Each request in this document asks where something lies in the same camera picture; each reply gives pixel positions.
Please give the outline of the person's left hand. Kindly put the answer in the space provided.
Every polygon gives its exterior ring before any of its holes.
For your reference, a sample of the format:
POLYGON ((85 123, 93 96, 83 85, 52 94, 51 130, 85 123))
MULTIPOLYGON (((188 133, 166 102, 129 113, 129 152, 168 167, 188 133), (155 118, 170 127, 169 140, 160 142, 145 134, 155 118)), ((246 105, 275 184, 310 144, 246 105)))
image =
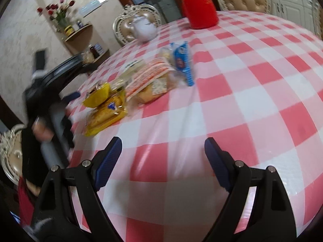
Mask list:
POLYGON ((35 138, 40 142, 50 142, 54 133, 49 129, 44 120, 38 117, 32 125, 32 131, 35 138))

